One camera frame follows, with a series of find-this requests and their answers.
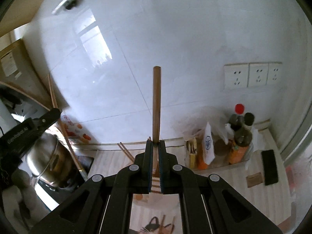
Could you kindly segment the steel cooking pot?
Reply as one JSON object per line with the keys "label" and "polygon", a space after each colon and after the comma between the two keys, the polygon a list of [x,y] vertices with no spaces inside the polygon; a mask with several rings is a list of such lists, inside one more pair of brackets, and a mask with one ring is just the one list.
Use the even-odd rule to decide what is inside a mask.
{"label": "steel cooking pot", "polygon": [[69,176],[73,159],[55,135],[43,133],[26,153],[33,177],[57,188]]}

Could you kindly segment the brown small card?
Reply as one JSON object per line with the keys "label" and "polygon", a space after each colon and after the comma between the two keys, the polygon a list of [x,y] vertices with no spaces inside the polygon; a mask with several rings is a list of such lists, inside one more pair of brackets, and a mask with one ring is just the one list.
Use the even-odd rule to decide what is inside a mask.
{"label": "brown small card", "polygon": [[261,172],[248,175],[246,177],[246,183],[247,183],[248,188],[251,188],[251,187],[254,187],[256,185],[263,183],[263,177],[262,177]]}

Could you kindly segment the white snack bag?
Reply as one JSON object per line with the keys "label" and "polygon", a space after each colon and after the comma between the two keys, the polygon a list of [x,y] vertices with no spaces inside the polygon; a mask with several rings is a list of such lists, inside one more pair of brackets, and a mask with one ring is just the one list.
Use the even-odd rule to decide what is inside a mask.
{"label": "white snack bag", "polygon": [[207,123],[203,136],[203,159],[209,165],[215,159],[211,126]]}

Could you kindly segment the wooden chopstick beside gripper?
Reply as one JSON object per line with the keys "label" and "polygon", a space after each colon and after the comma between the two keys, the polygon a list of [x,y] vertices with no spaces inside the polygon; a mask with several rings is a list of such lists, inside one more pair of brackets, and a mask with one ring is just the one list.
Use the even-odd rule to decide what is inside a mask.
{"label": "wooden chopstick beside gripper", "polygon": [[118,147],[123,151],[123,153],[127,156],[127,158],[134,163],[135,158],[133,157],[133,155],[128,151],[128,149],[124,146],[124,144],[122,142],[119,142]]}

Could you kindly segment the orange label bottle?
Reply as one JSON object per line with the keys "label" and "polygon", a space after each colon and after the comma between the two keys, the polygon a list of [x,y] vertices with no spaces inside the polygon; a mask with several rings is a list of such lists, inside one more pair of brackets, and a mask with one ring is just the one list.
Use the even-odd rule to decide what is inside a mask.
{"label": "orange label bottle", "polygon": [[227,157],[227,161],[230,165],[239,163],[252,142],[252,133],[249,129],[242,127],[240,130],[234,133],[234,139],[232,146]]}

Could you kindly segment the striped cat placemat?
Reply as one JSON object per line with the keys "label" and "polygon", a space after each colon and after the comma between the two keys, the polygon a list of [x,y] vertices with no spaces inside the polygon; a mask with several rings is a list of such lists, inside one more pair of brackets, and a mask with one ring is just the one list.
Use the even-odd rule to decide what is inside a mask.
{"label": "striped cat placemat", "polygon": [[[258,173],[263,173],[263,164],[260,151],[254,151],[247,162],[218,168],[208,168],[198,171],[202,176],[212,173],[218,174],[229,183],[245,199],[251,202],[258,210],[275,223],[282,232],[290,230],[291,202],[289,183],[281,157],[276,155],[279,181],[266,186],[263,183],[249,187],[249,180]],[[131,161],[116,144],[101,145],[95,154],[95,160],[89,175],[101,174],[110,176],[122,168],[129,166]],[[150,195],[136,195],[134,197],[130,228],[139,231],[149,223],[163,223],[165,231],[175,226],[174,233],[182,233],[182,223],[178,196],[159,195],[159,182],[153,183],[153,192]]]}

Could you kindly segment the yellow box package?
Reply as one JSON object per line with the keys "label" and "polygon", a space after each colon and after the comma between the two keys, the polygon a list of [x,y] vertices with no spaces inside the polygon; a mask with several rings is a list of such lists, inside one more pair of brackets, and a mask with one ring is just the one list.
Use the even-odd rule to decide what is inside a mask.
{"label": "yellow box package", "polygon": [[197,167],[197,139],[186,141],[186,166],[190,169]]}

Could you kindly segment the fruit printed sticker strip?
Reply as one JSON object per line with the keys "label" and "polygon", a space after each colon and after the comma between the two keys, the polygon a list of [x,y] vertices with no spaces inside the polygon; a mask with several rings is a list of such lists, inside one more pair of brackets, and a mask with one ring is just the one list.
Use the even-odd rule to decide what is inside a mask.
{"label": "fruit printed sticker strip", "polygon": [[93,137],[89,131],[74,117],[62,114],[61,121],[69,140],[73,144],[90,144],[93,142]]}

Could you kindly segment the black phone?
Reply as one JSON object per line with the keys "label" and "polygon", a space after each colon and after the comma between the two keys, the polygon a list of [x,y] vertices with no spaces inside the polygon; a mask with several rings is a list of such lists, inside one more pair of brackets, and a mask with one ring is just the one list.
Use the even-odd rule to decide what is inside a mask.
{"label": "black phone", "polygon": [[262,151],[261,157],[263,163],[265,186],[278,183],[279,177],[274,150]]}

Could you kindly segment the red capped sauce bottle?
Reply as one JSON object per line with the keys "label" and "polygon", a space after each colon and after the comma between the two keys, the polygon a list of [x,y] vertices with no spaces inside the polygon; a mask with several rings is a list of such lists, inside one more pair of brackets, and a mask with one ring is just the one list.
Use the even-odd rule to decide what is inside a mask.
{"label": "red capped sauce bottle", "polygon": [[230,128],[236,132],[241,129],[244,122],[244,113],[245,106],[243,104],[236,104],[234,108],[234,114],[229,118]]}

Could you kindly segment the triple white wall socket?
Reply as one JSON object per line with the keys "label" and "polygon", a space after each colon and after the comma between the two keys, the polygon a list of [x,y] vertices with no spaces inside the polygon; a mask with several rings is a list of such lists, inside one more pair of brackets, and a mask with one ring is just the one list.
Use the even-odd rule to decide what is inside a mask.
{"label": "triple white wall socket", "polygon": [[254,88],[278,84],[282,62],[237,63],[224,66],[224,88]]}

